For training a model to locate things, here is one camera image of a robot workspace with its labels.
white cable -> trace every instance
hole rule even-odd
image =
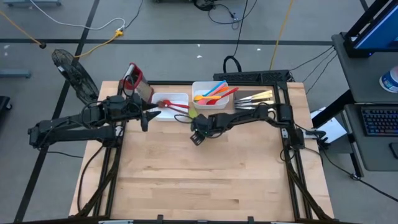
[[[122,18],[114,18],[114,19],[112,19],[111,21],[109,21],[107,24],[105,24],[105,25],[103,25],[103,26],[101,26],[101,27],[99,27],[99,28],[91,28],[91,27],[87,27],[87,26],[84,26],[84,25],[67,24],[67,23],[63,23],[63,22],[56,21],[54,18],[52,18],[51,16],[49,16],[47,13],[45,13],[45,11],[43,11],[38,5],[36,5],[36,3],[33,2],[33,0],[30,0],[30,2],[31,2],[40,12],[43,12],[43,14],[46,15],[48,18],[50,18],[52,21],[56,22],[57,24],[61,24],[61,25],[72,26],[72,27],[82,27],[82,28],[91,29],[91,30],[100,30],[100,29],[103,29],[103,28],[105,28],[107,25],[109,25],[110,23],[112,23],[112,22],[115,21],[115,20],[122,20],[122,21],[123,21],[123,25],[122,25],[118,30],[123,30],[123,29],[124,29],[124,26],[126,25],[126,21],[125,21],[124,19],[122,19]]]

white bowl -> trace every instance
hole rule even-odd
[[[207,92],[209,92],[211,89],[214,88],[214,86],[216,86],[217,84],[219,84],[220,81],[210,81],[210,82],[194,82],[192,84],[192,101],[193,101],[193,106],[196,109],[224,109],[226,107],[226,105],[229,102],[229,96],[226,96],[220,100],[218,100],[216,102],[215,105],[199,105],[196,103],[194,99],[194,97],[196,95],[203,95],[206,94]],[[216,94],[216,96],[222,96],[226,93],[222,92],[220,94]]]
[[[155,93],[152,96],[152,103],[157,103],[160,100],[170,100],[172,103],[189,105],[189,97],[186,93]],[[174,108],[188,113],[188,109],[176,107]],[[171,110],[169,108],[154,108],[151,111],[161,111],[159,115],[155,117],[157,121],[176,121],[174,115],[179,114],[179,112]]]

black keyboard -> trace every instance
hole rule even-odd
[[[367,136],[398,136],[398,106],[362,106]]]
[[[213,75],[213,80],[265,84],[275,82],[291,82],[293,78],[288,70],[273,70],[261,72],[217,73]]]

gray floor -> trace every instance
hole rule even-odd
[[[44,9],[62,22],[84,24],[94,0],[63,1],[62,7]],[[223,1],[239,12],[242,0]],[[242,39],[275,40],[282,24],[288,0],[259,1],[252,14],[245,20]],[[101,0],[93,26],[123,17],[129,20],[139,5],[138,0]],[[0,10],[14,19],[37,38],[79,39],[82,29],[56,25],[35,9],[8,8],[0,4]],[[214,17],[223,16],[222,9],[212,12]],[[283,40],[330,40],[330,36],[347,31],[363,13],[359,0],[301,0],[295,1],[286,25]],[[90,31],[89,39],[107,39],[119,24],[101,31]],[[0,18],[0,39],[25,38],[19,31]],[[125,31],[123,39],[236,39],[237,30],[208,20],[205,12],[181,1],[154,4],[145,1],[141,14]],[[86,52],[94,45],[86,44]],[[75,53],[77,44],[48,44],[48,49],[61,48]],[[233,53],[234,45],[107,45],[81,64],[97,85],[104,80],[119,79],[129,62],[136,62],[149,80],[211,80],[214,73],[222,72],[222,61]],[[243,70],[267,70],[273,45],[240,45],[236,58]],[[274,69],[293,68],[318,55],[327,46],[281,45],[278,48]],[[310,63],[294,71],[300,82],[319,62]],[[37,151],[27,141],[27,128],[42,119],[50,119],[63,85],[63,78],[53,65],[50,52],[33,44],[0,44],[1,68],[27,68],[31,79],[1,79],[0,95],[12,98],[14,109],[2,122],[0,129],[0,223],[12,222],[37,158]],[[310,88],[322,70],[322,66],[305,82]],[[308,94],[310,109],[327,106],[348,89],[343,72],[335,59],[318,83]],[[83,104],[69,91],[62,116],[79,113]],[[82,155],[85,142],[56,144],[51,150]],[[336,142],[330,157],[336,163],[353,170],[349,156],[334,154],[349,148],[345,139]],[[63,218],[68,215],[70,203],[81,166],[79,159],[49,155],[42,169],[38,184],[28,207],[25,220]],[[352,181],[331,164],[325,163],[325,175],[336,218],[347,222],[398,223],[398,204],[368,187]],[[364,180],[398,197],[398,173],[366,172]]]

wooden tabletop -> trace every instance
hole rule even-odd
[[[100,99],[115,95],[118,82],[103,82]],[[182,92],[190,98],[191,86],[152,86],[155,92]],[[312,127],[302,83],[288,83],[295,122]],[[271,90],[267,86],[239,86],[240,90]],[[225,110],[198,110],[213,114],[233,113],[230,100]],[[195,146],[189,124],[152,120],[146,133],[140,122],[127,124],[111,218],[166,220],[294,221],[280,131],[265,122],[235,126],[217,139]],[[306,147],[318,150],[314,140]],[[82,167],[100,143],[88,141]],[[88,166],[83,180],[81,204],[97,189],[103,150]],[[302,150],[308,191],[322,209],[333,216],[321,160]],[[76,214],[76,185],[70,214]],[[103,196],[102,212],[108,191]]]

